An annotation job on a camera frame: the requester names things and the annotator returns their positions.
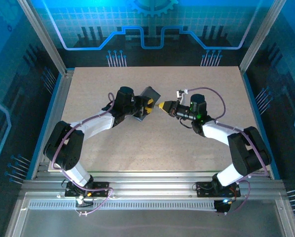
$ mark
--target robotic arm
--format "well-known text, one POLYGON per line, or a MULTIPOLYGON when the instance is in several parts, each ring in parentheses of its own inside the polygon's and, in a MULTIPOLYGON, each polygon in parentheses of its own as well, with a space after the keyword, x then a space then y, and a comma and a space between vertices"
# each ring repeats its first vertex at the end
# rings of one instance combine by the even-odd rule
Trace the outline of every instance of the robotic arm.
POLYGON ((142 120, 152 111, 159 97, 159 94, 151 87, 147 87, 142 95, 134 96, 133 89, 123 86, 117 93, 113 107, 110 109, 111 103, 109 103, 98 113, 99 116, 97 118, 84 120, 84 123, 82 121, 71 124, 64 121, 58 122, 43 153, 52 161, 61 141, 73 127, 77 126, 61 147, 55 163, 76 184, 92 189, 94 188, 93 177, 79 162, 83 142, 101 131, 117 126, 126 116, 134 116, 142 120))
POLYGON ((190 98, 189 106, 182 105, 185 91, 177 91, 177 97, 181 100, 162 102, 159 104, 159 108, 171 117, 180 119, 180 122, 181 120, 190 120, 192 125, 190 128, 196 134, 218 140, 229 146, 232 164, 212 177, 211 186, 215 195, 223 193, 239 179, 262 168, 256 153, 249 147, 249 141, 245 139, 240 130, 253 142, 264 164, 271 163, 271 156, 255 127, 238 130, 231 126, 219 125, 207 114, 207 103, 203 95, 194 94, 190 98))

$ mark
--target wooden work surface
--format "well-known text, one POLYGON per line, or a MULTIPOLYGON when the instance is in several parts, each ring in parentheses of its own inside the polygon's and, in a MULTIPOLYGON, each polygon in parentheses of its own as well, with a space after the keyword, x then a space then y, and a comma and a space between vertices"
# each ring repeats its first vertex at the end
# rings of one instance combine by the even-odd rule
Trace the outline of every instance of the wooden work surface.
MULTIPOLYGON (((73 122, 94 115, 109 102, 107 94, 116 94, 121 86, 133 88, 135 95, 152 86, 161 95, 158 103, 176 100, 177 89, 211 87, 226 103, 220 122, 256 126, 237 67, 76 68, 62 120, 73 122)), ((211 117, 223 112, 216 94, 206 90, 195 93, 205 95, 211 117)), ((80 161, 87 171, 213 171, 231 164, 231 156, 228 146, 195 134, 155 108, 143 122, 130 117, 87 140, 80 161)))

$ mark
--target metal grate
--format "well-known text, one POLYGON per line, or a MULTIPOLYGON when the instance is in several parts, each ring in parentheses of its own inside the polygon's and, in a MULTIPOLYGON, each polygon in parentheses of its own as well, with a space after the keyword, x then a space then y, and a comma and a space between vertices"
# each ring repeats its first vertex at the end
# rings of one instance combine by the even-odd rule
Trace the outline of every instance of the metal grate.
MULTIPOLYGON (((92 209, 102 200, 95 200, 92 209)), ((75 209, 75 200, 31 200, 29 209, 75 209)), ((202 210, 215 211, 213 200, 109 200, 102 210, 202 210)))

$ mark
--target gear graphic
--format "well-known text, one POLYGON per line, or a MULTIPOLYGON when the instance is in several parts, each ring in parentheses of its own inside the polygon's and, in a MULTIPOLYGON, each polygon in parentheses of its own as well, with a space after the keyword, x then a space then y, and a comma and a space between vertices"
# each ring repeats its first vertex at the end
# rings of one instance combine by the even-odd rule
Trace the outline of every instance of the gear graphic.
POLYGON ((168 10, 174 9, 174 4, 178 4, 177 0, 129 0, 132 10, 137 10, 138 14, 144 16, 150 15, 161 16, 162 13, 167 14, 168 10))
POLYGON ((11 24, 18 15, 17 0, 0 0, 0 16, 7 24, 11 24))

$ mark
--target enclosure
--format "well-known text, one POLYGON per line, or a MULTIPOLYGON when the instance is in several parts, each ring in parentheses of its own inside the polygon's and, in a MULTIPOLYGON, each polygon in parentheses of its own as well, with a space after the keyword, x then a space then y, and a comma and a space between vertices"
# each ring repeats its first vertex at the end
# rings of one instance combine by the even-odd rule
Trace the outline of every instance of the enclosure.
POLYGON ((294 190, 295 0, 0 0, 0 236, 295 236, 294 190), (79 218, 43 148, 121 86, 159 102, 218 91, 221 122, 258 128, 271 180, 241 183, 236 213, 196 211, 214 200, 193 184, 232 163, 229 147, 154 109, 83 144, 82 165, 115 192, 79 218))

